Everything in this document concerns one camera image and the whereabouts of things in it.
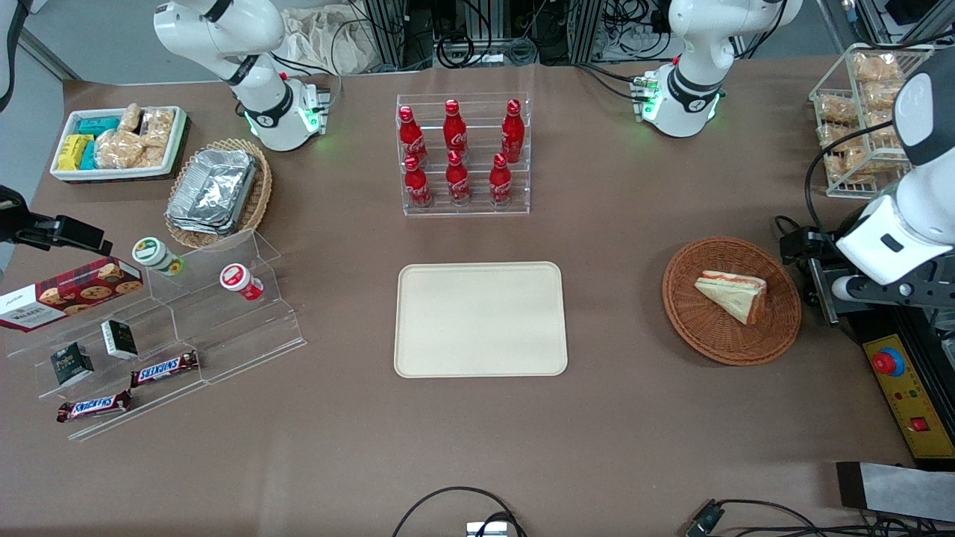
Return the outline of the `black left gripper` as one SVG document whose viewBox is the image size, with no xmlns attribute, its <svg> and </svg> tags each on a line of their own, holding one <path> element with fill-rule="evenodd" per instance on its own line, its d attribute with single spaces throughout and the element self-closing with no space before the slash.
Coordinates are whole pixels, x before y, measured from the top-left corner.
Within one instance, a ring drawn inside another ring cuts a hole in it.
<svg viewBox="0 0 955 537">
<path fill-rule="evenodd" d="M 808 262 L 816 300 L 824 319 L 831 327 L 838 327 L 840 319 L 849 312 L 849 306 L 833 293 L 822 265 L 844 259 L 835 246 L 833 234 L 822 233 L 818 228 L 795 229 L 779 239 L 779 255 L 783 264 Z M 847 279 L 847 300 L 913 308 L 952 308 L 954 259 L 931 259 L 890 284 L 879 284 L 861 274 L 851 276 Z"/>
</svg>

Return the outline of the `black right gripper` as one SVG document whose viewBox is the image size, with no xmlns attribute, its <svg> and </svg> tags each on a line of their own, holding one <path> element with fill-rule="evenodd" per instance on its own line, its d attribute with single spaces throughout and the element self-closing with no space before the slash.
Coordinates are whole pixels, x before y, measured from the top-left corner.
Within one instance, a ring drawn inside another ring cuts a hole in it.
<svg viewBox="0 0 955 537">
<path fill-rule="evenodd" d="M 25 199 L 6 186 L 1 186 L 1 242 L 41 251 L 69 247 L 100 256 L 109 256 L 113 249 L 102 229 L 64 215 L 33 215 Z"/>
</svg>

